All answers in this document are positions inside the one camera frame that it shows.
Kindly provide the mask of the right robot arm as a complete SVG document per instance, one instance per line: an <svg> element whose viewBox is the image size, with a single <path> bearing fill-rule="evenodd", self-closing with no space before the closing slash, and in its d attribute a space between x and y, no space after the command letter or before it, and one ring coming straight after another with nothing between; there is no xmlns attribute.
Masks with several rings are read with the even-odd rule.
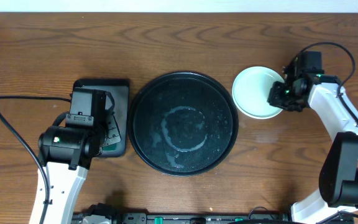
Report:
<svg viewBox="0 0 358 224"><path fill-rule="evenodd" d="M358 111L335 76L306 74L274 82L268 103L286 111L314 110L332 145L319 174L319 187L291 206L297 223L326 223L358 211Z"/></svg>

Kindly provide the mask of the mint plate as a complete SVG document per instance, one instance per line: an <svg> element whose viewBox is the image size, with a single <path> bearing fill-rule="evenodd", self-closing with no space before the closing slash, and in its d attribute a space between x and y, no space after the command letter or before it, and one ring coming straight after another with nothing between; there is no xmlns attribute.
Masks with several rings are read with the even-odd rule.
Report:
<svg viewBox="0 0 358 224"><path fill-rule="evenodd" d="M245 115L255 119L270 119L282 109L271 106L267 99L275 82L284 79L274 70L255 66L241 71L232 85L232 99Z"/></svg>

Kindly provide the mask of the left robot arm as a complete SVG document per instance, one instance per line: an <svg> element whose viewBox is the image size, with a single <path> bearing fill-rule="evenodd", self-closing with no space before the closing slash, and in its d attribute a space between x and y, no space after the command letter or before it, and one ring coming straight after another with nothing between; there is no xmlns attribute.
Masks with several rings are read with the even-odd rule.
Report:
<svg viewBox="0 0 358 224"><path fill-rule="evenodd" d="M68 112L39 137L37 194L31 223L70 223L94 157L121 141L115 101L105 90L75 88Z"/></svg>

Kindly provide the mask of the green sponge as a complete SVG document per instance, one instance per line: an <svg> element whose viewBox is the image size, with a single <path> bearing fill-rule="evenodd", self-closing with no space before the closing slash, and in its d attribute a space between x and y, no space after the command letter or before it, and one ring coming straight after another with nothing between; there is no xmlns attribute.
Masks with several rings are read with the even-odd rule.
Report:
<svg viewBox="0 0 358 224"><path fill-rule="evenodd" d="M115 151L116 149L117 149L117 144L110 144L102 147L102 150L104 152L112 152Z"/></svg>

